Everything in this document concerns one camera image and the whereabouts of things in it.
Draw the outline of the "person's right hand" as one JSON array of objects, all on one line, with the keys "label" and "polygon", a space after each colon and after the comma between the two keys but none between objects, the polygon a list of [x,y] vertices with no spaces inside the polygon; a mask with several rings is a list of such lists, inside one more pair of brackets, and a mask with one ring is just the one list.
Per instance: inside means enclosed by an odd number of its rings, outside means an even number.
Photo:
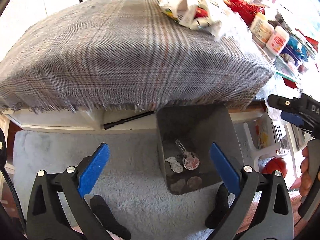
[{"label": "person's right hand", "polygon": [[302,173],[301,176],[301,185],[299,187],[299,192],[302,197],[305,197],[311,189],[312,180],[309,175],[309,150],[308,147],[305,147],[302,150],[302,155],[304,160],[301,163],[300,170]]}]

